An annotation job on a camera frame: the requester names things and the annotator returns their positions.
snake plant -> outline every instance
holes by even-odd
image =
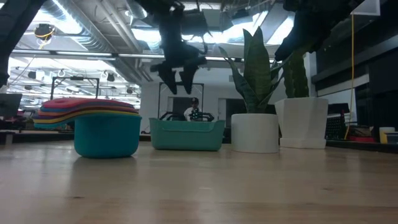
[[[243,30],[243,33],[243,76],[240,74],[234,60],[228,57],[222,47],[219,47],[220,52],[232,69],[235,88],[243,97],[248,113],[265,113],[273,92],[283,78],[283,74],[279,77],[279,71],[290,58],[280,65],[275,62],[270,68],[269,54],[264,46],[261,28],[259,27],[253,36],[247,30]]]
[[[286,95],[288,98],[309,97],[302,51],[296,51],[284,65]]]

wooden table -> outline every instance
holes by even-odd
[[[79,157],[0,148],[0,223],[398,223],[398,156],[328,148]]]

potted plant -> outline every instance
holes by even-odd
[[[239,152],[275,153],[279,151],[278,118],[265,114],[268,101],[278,87],[283,75],[279,71],[288,59],[278,65],[269,65],[269,55],[262,38],[262,30],[257,29],[252,36],[244,32],[244,74],[240,74],[234,61],[220,47],[220,52],[229,63],[236,90],[243,97],[248,113],[234,114],[231,121],[233,149]]]
[[[283,67],[287,99],[275,104],[281,147],[324,149],[328,100],[309,97],[303,51],[294,52]]]

white pot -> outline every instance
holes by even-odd
[[[278,114],[281,147],[324,149],[328,116],[328,100],[322,98],[292,98],[275,104]]]
[[[278,117],[273,114],[232,115],[232,146],[238,152],[279,152]]]

person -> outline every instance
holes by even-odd
[[[195,118],[192,118],[193,113],[195,112],[201,112],[199,109],[199,99],[194,97],[192,98],[191,101],[191,107],[188,108],[185,112],[184,112],[184,117],[185,119],[187,119],[187,121],[193,121],[195,120]]]

